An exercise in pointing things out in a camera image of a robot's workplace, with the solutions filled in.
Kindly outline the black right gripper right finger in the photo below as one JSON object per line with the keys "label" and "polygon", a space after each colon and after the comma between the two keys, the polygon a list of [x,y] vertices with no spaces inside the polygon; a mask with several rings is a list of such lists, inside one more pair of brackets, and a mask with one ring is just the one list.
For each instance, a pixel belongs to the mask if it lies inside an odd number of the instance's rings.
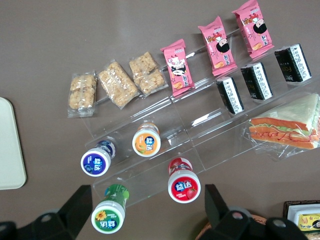
{"label": "black right gripper right finger", "polygon": [[206,184],[204,206],[211,228],[205,240],[306,240],[307,237],[290,220],[272,217],[259,223],[246,209],[230,210],[217,187]]}

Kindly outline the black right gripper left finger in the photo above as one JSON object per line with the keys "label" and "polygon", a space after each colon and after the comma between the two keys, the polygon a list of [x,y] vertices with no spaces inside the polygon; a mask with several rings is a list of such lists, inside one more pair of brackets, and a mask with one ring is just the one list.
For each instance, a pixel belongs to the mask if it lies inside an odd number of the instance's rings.
{"label": "black right gripper left finger", "polygon": [[2,240],[75,240],[93,211],[92,189],[81,185],[57,211],[40,215],[17,228],[13,221],[0,223]]}

